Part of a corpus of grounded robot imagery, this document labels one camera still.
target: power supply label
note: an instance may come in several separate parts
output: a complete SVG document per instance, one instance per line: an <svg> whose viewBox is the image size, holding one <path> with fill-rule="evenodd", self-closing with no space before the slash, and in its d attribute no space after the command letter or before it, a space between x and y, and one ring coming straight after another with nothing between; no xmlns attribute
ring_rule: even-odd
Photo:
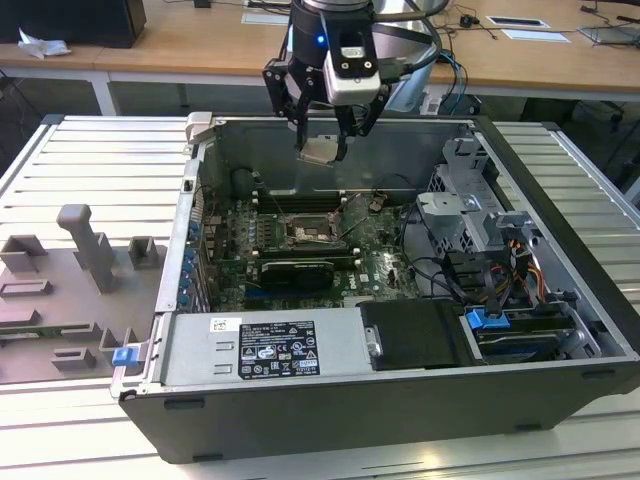
<svg viewBox="0 0 640 480"><path fill-rule="evenodd" d="M239 354L243 380L320 375L313 322L242 324Z"/></svg>

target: floor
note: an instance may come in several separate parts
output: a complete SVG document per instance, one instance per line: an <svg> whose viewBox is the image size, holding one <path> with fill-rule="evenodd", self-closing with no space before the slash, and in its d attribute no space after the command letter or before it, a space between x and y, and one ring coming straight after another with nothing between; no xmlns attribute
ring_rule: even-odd
<svg viewBox="0 0 640 480"><path fill-rule="evenodd" d="M38 113L65 113L98 115L99 109L91 86L70 80L17 80L19 89L33 104ZM180 106L178 90L170 84L117 83L116 95L125 115L186 115L190 111L209 110L219 113L271 112L266 89L242 86L187 86L190 100L188 108ZM467 106L480 104L481 113L494 120L517 121L523 111L524 99L468 97ZM600 168L616 145L625 137L634 122L640 118L640 104L624 104L623 119L614 128L610 121L612 108L599 102L579 102L569 119L562 122L563 131ZM567 110L566 103L543 101L534 109L538 120L559 121ZM465 105L458 108L465 113ZM26 140L39 124L39 115L11 85L4 88L0 98L0 172L4 171L18 154ZM640 128L628 138L619 150L606 173L619 174L621 165L630 161L640 151Z"/></svg>

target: blue latch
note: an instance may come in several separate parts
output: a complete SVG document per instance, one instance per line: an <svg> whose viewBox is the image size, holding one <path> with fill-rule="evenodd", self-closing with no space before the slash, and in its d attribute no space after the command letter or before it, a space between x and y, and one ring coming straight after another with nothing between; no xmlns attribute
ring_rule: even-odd
<svg viewBox="0 0 640 480"><path fill-rule="evenodd" d="M111 364L114 367L137 367L140 347L118 347L113 352Z"/></svg>
<svg viewBox="0 0 640 480"><path fill-rule="evenodd" d="M474 308L465 316L472 330L477 328L509 328L511 326L504 312L499 317L492 317L487 315L484 308Z"/></svg>

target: motherboard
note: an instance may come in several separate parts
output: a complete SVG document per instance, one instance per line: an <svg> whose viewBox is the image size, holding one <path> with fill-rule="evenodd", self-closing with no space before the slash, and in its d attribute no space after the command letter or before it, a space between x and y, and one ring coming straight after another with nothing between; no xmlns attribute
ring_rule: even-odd
<svg viewBox="0 0 640 480"><path fill-rule="evenodd" d="M420 296L380 192L256 196L205 218L213 311L353 307Z"/></svg>

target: aluminum extrusion table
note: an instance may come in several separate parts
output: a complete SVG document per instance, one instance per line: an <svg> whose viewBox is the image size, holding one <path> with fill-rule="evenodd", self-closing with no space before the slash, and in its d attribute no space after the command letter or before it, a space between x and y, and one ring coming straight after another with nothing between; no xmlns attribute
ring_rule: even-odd
<svg viewBox="0 0 640 480"><path fill-rule="evenodd" d="M53 228L63 202L92 205L112 244L167 242L190 152L179 117L73 117L43 125L0 180L0 240ZM497 123L627 298L640 308L638 212L561 132ZM515 201L508 186L507 196ZM0 387L0 476L103 478L566 479L640 475L640 390L597 400L551 431L169 465L109 396L110 378Z"/></svg>

